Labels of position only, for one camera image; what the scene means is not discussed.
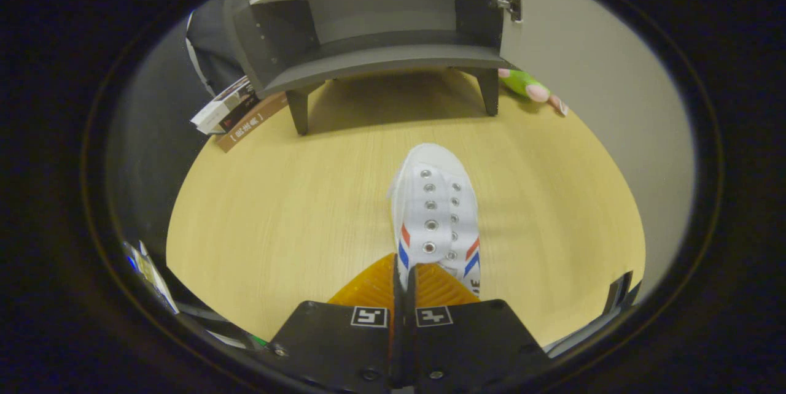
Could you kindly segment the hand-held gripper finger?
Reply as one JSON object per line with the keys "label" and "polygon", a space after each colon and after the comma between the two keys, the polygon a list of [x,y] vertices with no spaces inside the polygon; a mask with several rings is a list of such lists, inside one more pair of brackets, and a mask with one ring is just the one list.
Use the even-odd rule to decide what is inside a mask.
{"label": "hand-held gripper finger", "polygon": [[390,253],[326,303],[304,301],[267,344],[267,363],[311,390],[389,390],[400,375],[404,326]]}
{"label": "hand-held gripper finger", "polygon": [[550,365],[506,301],[480,301],[435,263],[410,271],[405,307],[405,374],[415,389],[511,390]]}

